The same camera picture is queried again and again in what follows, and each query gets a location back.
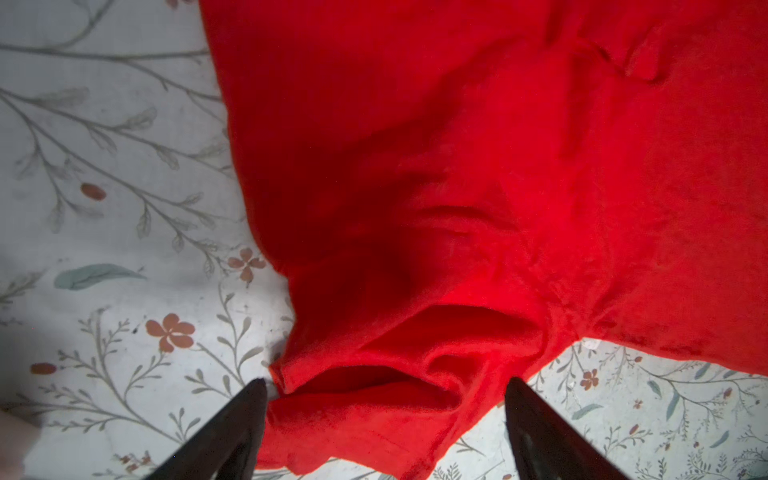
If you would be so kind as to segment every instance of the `floral pattern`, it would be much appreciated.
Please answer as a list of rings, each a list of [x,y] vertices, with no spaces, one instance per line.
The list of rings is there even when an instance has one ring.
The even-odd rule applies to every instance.
[[[194,2],[29,2],[0,15],[0,403],[44,426],[30,476],[143,478],[269,377],[293,309],[244,221]],[[631,478],[768,475],[762,377],[585,341],[530,385]],[[504,409],[432,477],[517,478]],[[393,480],[335,459],[304,478]]]

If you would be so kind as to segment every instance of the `teal leaf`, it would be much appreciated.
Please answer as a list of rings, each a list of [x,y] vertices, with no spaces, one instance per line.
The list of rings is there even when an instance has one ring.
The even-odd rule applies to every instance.
[[[583,409],[571,415],[571,420],[579,420],[581,417],[583,417],[584,415],[587,415],[592,410],[601,409],[601,408],[603,408],[602,405],[598,405],[597,403],[590,403],[589,405],[585,406]]]
[[[654,382],[653,380],[650,380],[648,382],[648,386],[650,386],[650,389],[653,390],[654,393],[659,396],[659,398],[661,398],[661,389],[659,388],[658,383]]]
[[[694,375],[694,379],[698,380],[703,377],[704,374],[707,373],[707,370],[710,369],[711,365],[711,363],[704,363],[704,366],[701,367],[698,372],[696,372],[696,375]]]
[[[722,445],[726,440],[728,440],[729,433],[730,433],[730,431],[726,431],[723,434],[723,436],[720,437],[720,440],[718,440],[717,442],[715,442],[712,445],[710,445],[710,448],[714,449],[714,448],[719,447],[720,445]]]
[[[677,403],[680,401],[680,394],[677,393],[677,391],[672,396],[672,401],[670,402],[670,405],[667,407],[667,420],[672,418],[672,414],[674,413],[674,410],[677,408]]]
[[[123,268],[119,265],[113,265],[112,263],[96,263],[94,265],[82,266],[74,270],[65,270],[59,273],[53,280],[53,286],[63,290],[84,290],[105,280],[113,280],[116,278],[147,279],[144,275],[139,275],[133,270]]]

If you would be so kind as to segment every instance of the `red garment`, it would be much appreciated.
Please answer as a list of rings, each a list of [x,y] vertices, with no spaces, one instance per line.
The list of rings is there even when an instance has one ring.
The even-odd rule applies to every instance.
[[[768,2],[201,4],[296,307],[261,467],[427,478],[583,336],[768,373]]]

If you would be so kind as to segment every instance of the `brown flower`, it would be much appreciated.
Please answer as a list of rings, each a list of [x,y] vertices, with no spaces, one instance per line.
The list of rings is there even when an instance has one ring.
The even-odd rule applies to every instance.
[[[191,5],[194,0],[183,0],[184,3]],[[165,0],[165,3],[168,4],[169,7],[171,7],[173,10],[176,10],[179,7],[179,0]]]
[[[82,184],[80,186],[80,191],[86,197],[90,198],[91,200],[96,200],[97,202],[100,202],[107,197],[107,192],[105,192],[104,189],[98,185]]]
[[[598,369],[592,369],[591,372],[584,372],[584,379],[581,380],[581,386],[584,390],[589,390],[592,387],[598,386],[600,379],[598,379]]]
[[[160,337],[161,352],[173,352],[174,345],[180,349],[188,349],[194,344],[190,336],[194,333],[194,325],[180,322],[179,316],[176,313],[168,313],[163,319],[162,326],[154,320],[148,321],[147,333]]]
[[[260,258],[253,258],[253,251],[250,248],[243,248],[240,251],[240,258],[230,257],[227,260],[227,265],[235,270],[242,268],[243,272],[240,274],[240,279],[245,283],[251,283],[253,282],[251,267],[261,269],[266,266],[266,262]]]
[[[29,372],[34,375],[51,375],[56,370],[56,365],[52,363],[35,363],[29,367]]]

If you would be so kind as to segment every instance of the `floral tablecloth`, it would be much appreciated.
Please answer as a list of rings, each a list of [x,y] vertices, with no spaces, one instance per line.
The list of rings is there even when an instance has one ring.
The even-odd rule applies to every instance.
[[[31,478],[140,478],[293,324],[244,219],[197,5],[0,2],[0,401],[43,425]],[[640,480],[768,474],[768,382],[609,343],[531,384]],[[503,409],[437,480],[516,478]],[[286,470],[261,480],[295,478]],[[384,480],[331,460],[306,480]]]

